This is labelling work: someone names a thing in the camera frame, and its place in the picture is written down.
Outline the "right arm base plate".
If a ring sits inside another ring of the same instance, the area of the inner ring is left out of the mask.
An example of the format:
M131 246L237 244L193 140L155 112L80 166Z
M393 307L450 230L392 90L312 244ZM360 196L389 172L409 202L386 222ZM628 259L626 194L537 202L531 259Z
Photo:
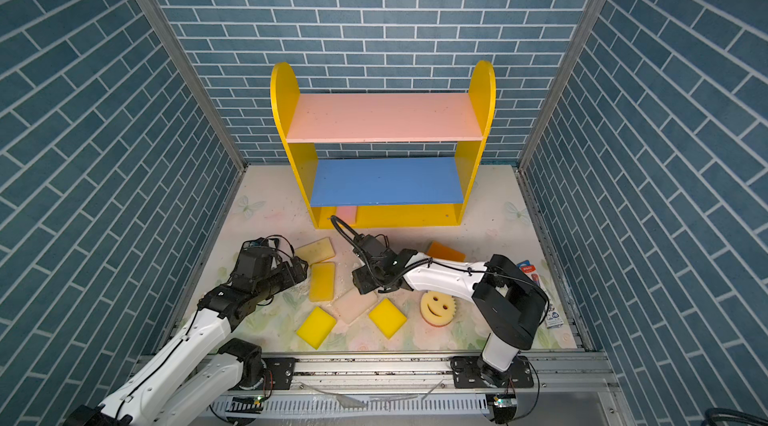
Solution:
M525 356L516 356L505 371L498 371L480 356L454 356L449 365L457 389L532 388L535 381Z

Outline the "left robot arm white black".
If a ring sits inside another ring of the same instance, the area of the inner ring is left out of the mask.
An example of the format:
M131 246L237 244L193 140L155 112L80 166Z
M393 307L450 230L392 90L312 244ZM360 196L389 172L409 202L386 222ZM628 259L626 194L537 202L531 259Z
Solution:
M285 240L244 242L228 279L199 300L189 322L123 386L94 407L77 407L66 424L188 425L231 389L268 397L274 375L261 347L232 334L258 307L307 279L308 263L281 250Z

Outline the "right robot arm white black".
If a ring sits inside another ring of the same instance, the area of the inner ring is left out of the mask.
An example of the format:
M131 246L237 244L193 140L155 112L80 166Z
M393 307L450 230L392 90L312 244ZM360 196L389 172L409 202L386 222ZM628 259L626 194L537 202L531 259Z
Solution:
M362 261L352 272L360 294L434 291L473 303L490 327L478 359L479 375L491 387L511 383L513 361L531 349L550 305L544 290L515 263L498 254L485 262L462 263L413 249L396 253L386 239L360 234L335 215L330 222Z

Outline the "beige pale pink sponge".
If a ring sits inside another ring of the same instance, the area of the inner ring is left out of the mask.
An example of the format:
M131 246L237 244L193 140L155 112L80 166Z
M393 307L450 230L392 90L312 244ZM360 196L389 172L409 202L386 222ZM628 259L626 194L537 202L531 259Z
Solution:
M352 288L331 303L331 309L339 320L352 324L359 316L371 309L378 301L375 292L361 294Z

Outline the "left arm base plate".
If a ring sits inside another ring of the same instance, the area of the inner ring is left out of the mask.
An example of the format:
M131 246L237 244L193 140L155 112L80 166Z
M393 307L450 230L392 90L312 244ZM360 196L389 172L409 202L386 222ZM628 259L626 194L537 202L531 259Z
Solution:
M293 381L296 359L292 357L266 357L245 362L243 378L229 388L229 391L288 390Z

